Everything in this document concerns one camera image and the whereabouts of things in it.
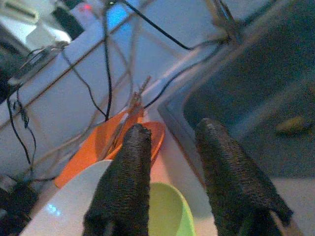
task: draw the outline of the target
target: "white surface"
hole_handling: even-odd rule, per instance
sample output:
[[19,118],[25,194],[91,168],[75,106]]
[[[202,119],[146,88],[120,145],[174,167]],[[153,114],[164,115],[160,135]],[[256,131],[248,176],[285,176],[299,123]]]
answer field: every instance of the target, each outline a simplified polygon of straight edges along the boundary
[[23,236],[78,236],[99,178],[111,161],[100,161],[76,176],[56,193],[28,224]]

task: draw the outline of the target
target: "green bowl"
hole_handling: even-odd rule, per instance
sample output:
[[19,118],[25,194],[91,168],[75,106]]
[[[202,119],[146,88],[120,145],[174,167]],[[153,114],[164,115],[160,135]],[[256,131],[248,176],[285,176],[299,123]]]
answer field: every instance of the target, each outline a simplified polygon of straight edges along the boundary
[[181,192],[165,183],[151,183],[149,236],[195,235],[192,214]]

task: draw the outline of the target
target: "orange plate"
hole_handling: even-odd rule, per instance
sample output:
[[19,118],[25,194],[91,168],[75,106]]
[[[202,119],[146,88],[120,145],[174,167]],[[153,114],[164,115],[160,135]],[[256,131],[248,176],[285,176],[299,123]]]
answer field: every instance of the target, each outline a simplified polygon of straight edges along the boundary
[[[160,123],[160,122],[146,122],[142,124],[144,127],[147,129],[151,130],[151,166],[153,166],[157,155],[158,151],[163,143],[164,136],[165,136],[165,126]],[[119,146],[113,150],[112,153],[110,153],[107,157],[105,157],[105,160],[113,160],[122,147],[122,140],[119,143]]]
[[[125,113],[126,111],[115,115],[93,130],[89,137],[84,141],[82,147],[68,162],[61,174],[55,179],[55,185],[58,188],[62,188],[81,171],[97,162],[99,155],[110,140],[110,137],[114,134],[117,125],[120,123],[120,120]],[[139,122],[139,118],[142,116],[143,109],[141,109],[139,113],[132,115],[126,122],[121,135],[124,135],[124,132],[135,123]]]

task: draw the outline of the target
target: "white bowl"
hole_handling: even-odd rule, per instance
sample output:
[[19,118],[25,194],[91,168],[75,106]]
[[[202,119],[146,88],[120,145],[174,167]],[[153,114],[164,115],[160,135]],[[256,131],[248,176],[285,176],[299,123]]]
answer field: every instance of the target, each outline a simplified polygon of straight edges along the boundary
[[21,236],[80,236],[100,177],[111,160],[95,163],[77,175],[41,209]]

